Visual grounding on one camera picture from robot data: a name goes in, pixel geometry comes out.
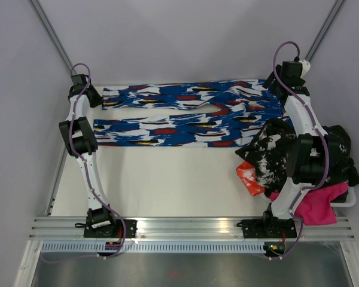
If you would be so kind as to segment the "blue white red patterned trousers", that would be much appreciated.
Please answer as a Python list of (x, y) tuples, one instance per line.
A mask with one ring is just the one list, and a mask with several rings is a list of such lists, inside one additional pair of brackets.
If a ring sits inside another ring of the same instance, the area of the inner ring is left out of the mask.
[(182, 113), (95, 119), (96, 140), (103, 146), (246, 146), (268, 120), (291, 124), (280, 101), (263, 83), (225, 80), (105, 88), (103, 110), (167, 108)]

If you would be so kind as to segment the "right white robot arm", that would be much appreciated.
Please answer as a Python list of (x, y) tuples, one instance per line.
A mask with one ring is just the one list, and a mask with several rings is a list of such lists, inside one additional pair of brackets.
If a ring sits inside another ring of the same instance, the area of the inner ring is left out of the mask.
[(315, 115), (303, 76), (310, 63), (295, 58), (274, 65), (263, 84), (283, 104), (291, 119), (296, 140), (286, 161), (287, 180), (275, 201), (263, 214), (261, 231), (269, 237), (281, 232), (293, 218), (306, 195), (321, 188), (328, 177), (330, 156), (328, 134)]

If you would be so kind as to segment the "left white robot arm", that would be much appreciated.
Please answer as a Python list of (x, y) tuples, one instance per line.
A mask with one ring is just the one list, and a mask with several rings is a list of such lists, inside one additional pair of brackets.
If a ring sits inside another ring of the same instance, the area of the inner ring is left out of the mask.
[(87, 194), (88, 216), (93, 222), (101, 214), (110, 214), (97, 167), (98, 142), (87, 118), (88, 110), (99, 106), (102, 98), (88, 75), (73, 75), (71, 80), (69, 113), (66, 120), (59, 123), (59, 130), (68, 154), (75, 158), (80, 168)]

